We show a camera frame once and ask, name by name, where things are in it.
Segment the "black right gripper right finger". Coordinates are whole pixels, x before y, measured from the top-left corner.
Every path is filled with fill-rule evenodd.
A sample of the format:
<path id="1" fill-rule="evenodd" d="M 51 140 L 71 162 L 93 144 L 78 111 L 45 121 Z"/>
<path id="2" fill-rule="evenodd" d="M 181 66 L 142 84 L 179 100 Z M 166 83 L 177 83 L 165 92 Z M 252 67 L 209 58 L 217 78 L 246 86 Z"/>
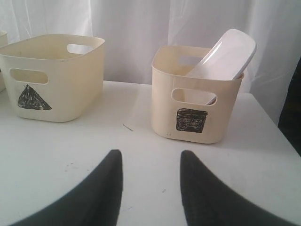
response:
<path id="1" fill-rule="evenodd" d="M 189 226 L 294 226 L 223 183 L 193 151 L 180 158 L 182 206 Z"/>

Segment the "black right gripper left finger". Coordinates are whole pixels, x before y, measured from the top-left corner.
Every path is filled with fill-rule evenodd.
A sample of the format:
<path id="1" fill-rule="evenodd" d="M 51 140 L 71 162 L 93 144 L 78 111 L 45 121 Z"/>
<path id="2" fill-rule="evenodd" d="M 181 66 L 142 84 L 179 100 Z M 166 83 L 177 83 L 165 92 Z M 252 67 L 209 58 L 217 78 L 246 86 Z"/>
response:
<path id="1" fill-rule="evenodd" d="M 115 226 L 123 193 L 123 159 L 110 150 L 75 188 L 16 226 Z"/>

